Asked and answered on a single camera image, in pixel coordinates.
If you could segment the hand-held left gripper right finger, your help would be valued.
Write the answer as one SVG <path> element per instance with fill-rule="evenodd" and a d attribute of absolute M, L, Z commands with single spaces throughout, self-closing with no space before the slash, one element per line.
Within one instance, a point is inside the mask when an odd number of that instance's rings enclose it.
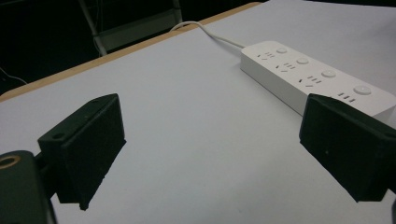
<path fill-rule="evenodd" d="M 357 202 L 396 193 L 396 130 L 339 100 L 307 97 L 300 143 Z"/>

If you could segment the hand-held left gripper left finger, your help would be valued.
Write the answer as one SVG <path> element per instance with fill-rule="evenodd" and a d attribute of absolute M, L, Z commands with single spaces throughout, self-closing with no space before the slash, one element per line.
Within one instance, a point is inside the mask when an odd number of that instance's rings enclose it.
<path fill-rule="evenodd" d="M 90 100 L 38 139 L 41 155 L 57 175 L 61 203 L 82 210 L 126 144 L 116 93 Z"/>

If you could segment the white power strip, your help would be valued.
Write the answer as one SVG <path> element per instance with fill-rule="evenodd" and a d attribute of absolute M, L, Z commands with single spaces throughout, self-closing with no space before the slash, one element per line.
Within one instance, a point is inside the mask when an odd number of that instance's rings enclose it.
<path fill-rule="evenodd" d="M 275 41 L 243 48 L 240 68 L 299 114 L 311 93 L 332 97 L 384 123 L 396 109 L 391 93 Z"/>

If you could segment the grey metal chair frame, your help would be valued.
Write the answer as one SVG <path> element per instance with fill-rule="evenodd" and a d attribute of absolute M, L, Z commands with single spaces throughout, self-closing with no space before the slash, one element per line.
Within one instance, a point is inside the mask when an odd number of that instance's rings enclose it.
<path fill-rule="evenodd" d="M 105 56 L 110 51 L 119 49 L 146 37 L 168 31 L 183 21 L 179 0 L 169 0 L 171 2 L 171 7 L 165 11 L 114 28 L 99 31 L 98 25 L 102 25 L 103 23 L 103 0 L 95 0 L 96 20 L 92 18 L 87 1 L 88 0 L 78 0 L 78 3 L 90 27 L 93 45 L 100 56 Z"/>

